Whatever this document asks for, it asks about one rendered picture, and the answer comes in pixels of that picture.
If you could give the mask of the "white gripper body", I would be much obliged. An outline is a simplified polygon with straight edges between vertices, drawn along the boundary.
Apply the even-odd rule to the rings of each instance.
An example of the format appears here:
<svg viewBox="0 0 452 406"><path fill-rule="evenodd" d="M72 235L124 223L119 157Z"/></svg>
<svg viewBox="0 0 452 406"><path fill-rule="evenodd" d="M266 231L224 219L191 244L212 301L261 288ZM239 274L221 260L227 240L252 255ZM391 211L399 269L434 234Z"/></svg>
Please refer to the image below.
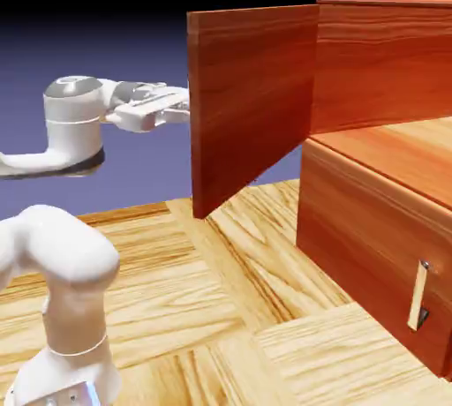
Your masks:
<svg viewBox="0 0 452 406"><path fill-rule="evenodd" d="M189 90L178 86L138 87L132 98L116 105L104 121L127 132L150 132L160 126L155 124L155 117L163 109L190 111Z"/></svg>

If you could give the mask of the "reddish wooden cabinet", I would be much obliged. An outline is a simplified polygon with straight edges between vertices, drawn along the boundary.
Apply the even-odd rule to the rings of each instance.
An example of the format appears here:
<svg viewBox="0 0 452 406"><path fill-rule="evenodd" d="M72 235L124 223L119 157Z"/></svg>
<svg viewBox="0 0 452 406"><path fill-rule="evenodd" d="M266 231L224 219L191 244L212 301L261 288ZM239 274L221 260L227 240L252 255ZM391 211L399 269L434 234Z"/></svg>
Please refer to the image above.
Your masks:
<svg viewBox="0 0 452 406"><path fill-rule="evenodd" d="M320 143L452 212L452 0L322 1L319 8L304 143Z"/></svg>

